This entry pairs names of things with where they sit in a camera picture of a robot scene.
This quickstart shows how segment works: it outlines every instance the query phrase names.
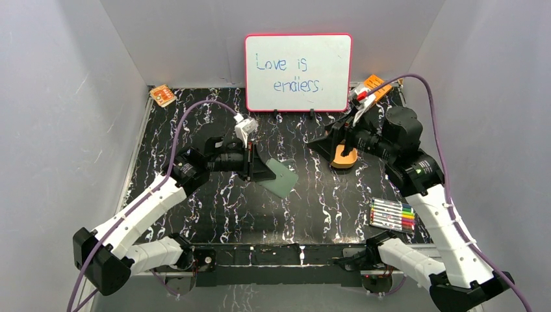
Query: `orange circuit board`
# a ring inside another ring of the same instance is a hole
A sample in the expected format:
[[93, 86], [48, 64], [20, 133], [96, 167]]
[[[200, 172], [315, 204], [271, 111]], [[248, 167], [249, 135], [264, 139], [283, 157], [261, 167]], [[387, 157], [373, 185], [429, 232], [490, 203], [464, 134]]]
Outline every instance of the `orange circuit board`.
[[174, 93], [170, 91], [166, 84], [154, 88], [153, 90], [149, 91], [149, 93], [160, 107], [165, 107], [176, 100]]
[[[369, 78], [365, 79], [363, 82], [363, 85], [369, 88], [369, 90], [373, 90], [377, 88], [379, 85], [384, 83], [385, 81], [375, 75], [369, 76]], [[375, 92], [375, 102], [379, 101], [385, 94], [389, 93], [389, 91], [392, 89], [391, 85], [384, 86], [381, 90]]]

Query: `marker set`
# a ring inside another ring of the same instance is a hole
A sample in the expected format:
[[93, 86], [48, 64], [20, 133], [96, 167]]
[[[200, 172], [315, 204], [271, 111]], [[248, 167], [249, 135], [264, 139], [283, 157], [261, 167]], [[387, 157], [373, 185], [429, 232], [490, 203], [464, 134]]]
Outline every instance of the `marker set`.
[[410, 205], [397, 201], [371, 199], [369, 225], [412, 233], [415, 229], [415, 212]]

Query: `marble pattern surface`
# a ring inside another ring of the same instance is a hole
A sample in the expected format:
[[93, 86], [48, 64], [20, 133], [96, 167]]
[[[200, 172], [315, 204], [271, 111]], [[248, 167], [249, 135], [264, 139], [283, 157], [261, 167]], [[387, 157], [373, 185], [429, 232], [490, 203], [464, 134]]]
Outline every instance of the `marble pattern surface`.
[[[175, 89], [178, 100], [165, 108], [153, 104], [145, 135], [127, 190], [129, 203], [152, 181], [170, 157], [176, 125], [191, 104], [202, 99], [227, 103], [243, 114], [242, 88]], [[382, 120], [386, 110], [401, 105], [393, 89], [369, 113]], [[371, 197], [403, 201], [387, 180], [383, 162], [360, 153], [350, 172], [331, 169], [305, 142], [319, 137], [326, 125], [342, 113], [251, 113], [259, 128], [254, 134], [264, 159], [293, 160], [299, 175], [294, 190], [284, 200], [255, 183], [245, 183], [236, 174], [212, 173], [211, 180], [183, 203], [169, 210], [138, 240], [149, 242], [178, 232], [192, 242], [243, 243], [356, 243], [382, 230], [368, 225]], [[230, 114], [216, 105], [203, 105], [190, 113], [179, 138], [179, 146], [203, 149], [209, 137], [233, 132]], [[430, 242], [419, 222], [414, 234], [397, 233], [405, 242]]]

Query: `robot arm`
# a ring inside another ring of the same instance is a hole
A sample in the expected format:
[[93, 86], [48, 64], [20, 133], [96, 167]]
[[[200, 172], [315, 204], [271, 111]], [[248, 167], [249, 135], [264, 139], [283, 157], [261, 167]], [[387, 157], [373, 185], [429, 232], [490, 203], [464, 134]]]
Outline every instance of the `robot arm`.
[[[167, 172], [169, 166], [163, 168], [163, 173], [155, 177], [151, 186], [125, 209], [92, 231], [81, 228], [74, 234], [73, 253], [78, 269], [99, 239], [107, 235], [84, 273], [101, 294], [106, 296], [116, 292], [131, 276], [145, 270], [162, 265], [176, 266], [182, 270], [192, 266], [194, 247], [178, 233], [155, 242], [134, 243], [164, 213], [208, 182], [211, 172], [236, 172], [243, 180], [252, 182], [276, 178], [276, 174], [260, 158], [256, 144], [248, 140], [248, 134], [258, 126], [256, 121], [251, 118], [236, 118], [236, 121], [235, 131], [239, 140], [210, 138], [203, 153], [192, 147], [183, 148], [175, 157], [172, 171]], [[161, 184], [166, 175], [168, 180]], [[147, 199], [131, 214], [127, 213], [145, 197]]]
[[[415, 112], [390, 108], [378, 131], [378, 120], [367, 115], [354, 126], [361, 106], [352, 103], [351, 112], [326, 126], [327, 134], [310, 141], [308, 147], [331, 162], [337, 144], [345, 140], [343, 156], [357, 148], [383, 159], [389, 180], [425, 223], [443, 263], [408, 247], [390, 232], [367, 240], [366, 253], [372, 255], [369, 261], [399, 268], [414, 278], [430, 292], [441, 311], [467, 311], [505, 291], [506, 283], [469, 248], [476, 242], [457, 211], [451, 220], [444, 200], [444, 175], [435, 159], [419, 148], [422, 126]], [[469, 243], [457, 232], [455, 223], [463, 228]]]

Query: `white enclosure wall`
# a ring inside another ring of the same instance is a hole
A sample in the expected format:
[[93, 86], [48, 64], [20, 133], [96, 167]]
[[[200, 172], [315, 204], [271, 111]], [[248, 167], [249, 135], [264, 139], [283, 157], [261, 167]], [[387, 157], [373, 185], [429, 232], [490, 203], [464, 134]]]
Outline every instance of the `white enclosure wall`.
[[[459, 212], [534, 311], [550, 309], [550, 16], [547, 0], [447, 0], [411, 67], [433, 88]], [[436, 155], [426, 93], [405, 91]], [[523, 311], [512, 291], [484, 307]]]
[[64, 311], [112, 216], [147, 87], [99, 0], [0, 2], [0, 311]]
[[244, 86], [251, 33], [350, 33], [352, 81], [409, 69], [444, 0], [102, 0], [148, 85]]

